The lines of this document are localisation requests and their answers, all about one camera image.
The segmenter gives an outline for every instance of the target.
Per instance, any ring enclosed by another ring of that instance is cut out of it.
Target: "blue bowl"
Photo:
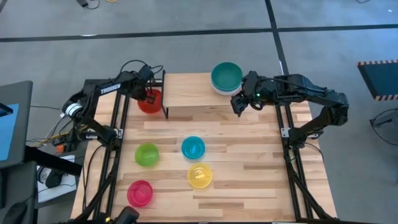
[[[232,62],[223,62],[211,72],[211,83],[221,91],[231,91],[241,85],[243,72]]]
[[[205,143],[199,137],[190,136],[182,143],[181,151],[188,159],[199,159],[205,153]]]

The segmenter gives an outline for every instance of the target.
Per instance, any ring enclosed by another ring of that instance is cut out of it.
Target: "yellow bowl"
[[[213,172],[204,163],[195,163],[188,170],[188,182],[194,188],[203,189],[211,183],[211,180],[213,180]]]

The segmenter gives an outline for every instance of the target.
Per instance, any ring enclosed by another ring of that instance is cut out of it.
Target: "green bowl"
[[[136,162],[145,167],[153,166],[159,160],[159,151],[154,144],[142,144],[136,151]]]
[[[211,83],[221,91],[237,89],[242,83],[243,72],[239,66],[231,62],[217,65],[211,72]]]

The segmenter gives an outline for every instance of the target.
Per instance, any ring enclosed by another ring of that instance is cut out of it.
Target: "white bowl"
[[[241,90],[241,86],[238,86],[237,89],[231,90],[231,91],[221,91],[221,90],[217,89],[214,85],[212,85],[212,87],[218,94],[224,95],[224,96],[233,95],[233,94],[235,94],[235,93],[237,93],[237,92],[239,92]]]

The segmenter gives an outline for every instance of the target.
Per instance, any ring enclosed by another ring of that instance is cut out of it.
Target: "wooden tabletop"
[[[211,73],[166,73],[164,107],[228,106],[230,96],[218,94],[211,85]]]
[[[109,124],[114,94],[102,96],[95,119]],[[307,103],[292,105],[296,126],[311,120]],[[266,222],[292,221],[294,211],[282,158],[280,132],[275,108],[262,111],[247,108],[240,118],[230,106],[171,108],[165,120],[159,112],[146,115],[135,100],[131,100],[119,165],[118,182],[112,217],[128,206],[127,189],[143,179],[153,186],[154,197],[145,208],[137,208],[139,222]],[[181,153],[181,143],[188,136],[199,136],[206,144],[202,162],[213,169],[213,181],[203,190],[193,189],[187,180],[192,165]],[[136,164],[134,153],[138,145],[156,144],[160,161],[155,167]],[[309,141],[318,146],[317,141]],[[88,145],[85,168],[97,141]],[[301,149],[308,189],[330,215],[335,208],[322,157],[311,147]],[[88,201],[98,188],[104,149],[95,155],[88,183]],[[83,181],[76,193],[72,218],[81,213]],[[305,216],[303,197],[299,189],[301,214]],[[105,211],[108,193],[103,197],[101,211]]]

